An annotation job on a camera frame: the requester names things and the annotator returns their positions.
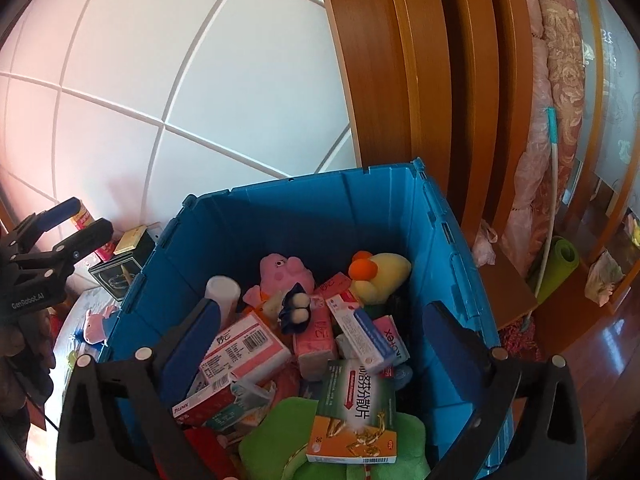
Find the silver screw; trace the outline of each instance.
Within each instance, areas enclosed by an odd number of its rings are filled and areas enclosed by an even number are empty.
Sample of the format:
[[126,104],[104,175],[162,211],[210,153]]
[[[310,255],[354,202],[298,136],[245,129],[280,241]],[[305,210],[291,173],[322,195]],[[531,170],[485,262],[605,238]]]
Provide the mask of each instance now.
[[551,362],[558,368],[564,368],[566,366],[566,361],[564,360],[564,357],[558,354],[554,355],[551,358]]
[[84,368],[85,366],[87,366],[89,363],[91,362],[91,356],[87,355],[87,354],[82,354],[78,360],[76,360],[76,365]]
[[501,346],[495,346],[491,349],[491,355],[498,361],[504,361],[509,357],[509,353]]
[[153,350],[148,346],[143,346],[142,348],[138,348],[136,350],[135,355],[138,361],[146,361],[151,357],[151,354],[153,354]]

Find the yellow plush duck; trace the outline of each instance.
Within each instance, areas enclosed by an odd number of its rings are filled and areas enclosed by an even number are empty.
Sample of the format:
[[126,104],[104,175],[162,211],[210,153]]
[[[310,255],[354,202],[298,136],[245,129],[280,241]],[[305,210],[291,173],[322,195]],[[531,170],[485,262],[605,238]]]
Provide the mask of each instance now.
[[365,305],[382,304],[411,273],[411,262],[394,253],[358,251],[349,266],[350,290]]

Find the green and orange medicine box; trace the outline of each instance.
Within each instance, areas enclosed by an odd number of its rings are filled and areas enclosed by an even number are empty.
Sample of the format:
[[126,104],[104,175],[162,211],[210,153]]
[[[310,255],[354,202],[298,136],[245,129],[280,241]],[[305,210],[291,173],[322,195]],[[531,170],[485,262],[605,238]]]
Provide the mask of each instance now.
[[306,456],[309,462],[394,463],[393,381],[370,376],[357,359],[329,362]]

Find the green yoga mat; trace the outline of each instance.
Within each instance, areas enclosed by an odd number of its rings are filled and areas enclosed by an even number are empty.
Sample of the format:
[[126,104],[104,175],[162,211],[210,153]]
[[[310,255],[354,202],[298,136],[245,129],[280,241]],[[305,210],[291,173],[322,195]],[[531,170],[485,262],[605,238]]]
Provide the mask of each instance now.
[[[578,267],[580,264],[580,256],[574,245],[562,237],[554,236],[551,239],[551,249],[549,251],[549,259],[546,262],[545,275],[542,278],[540,291],[538,293],[538,304],[542,304],[553,291],[558,288],[564,280]],[[529,278],[529,286],[535,291],[538,282],[537,270]]]

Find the teal mop grip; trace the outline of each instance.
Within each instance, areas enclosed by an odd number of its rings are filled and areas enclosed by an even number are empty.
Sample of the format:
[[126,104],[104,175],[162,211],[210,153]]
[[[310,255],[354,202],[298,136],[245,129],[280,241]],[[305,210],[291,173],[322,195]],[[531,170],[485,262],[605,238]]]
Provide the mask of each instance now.
[[558,120],[556,118],[556,109],[550,106],[546,109],[546,118],[549,121],[549,140],[552,144],[558,143]]

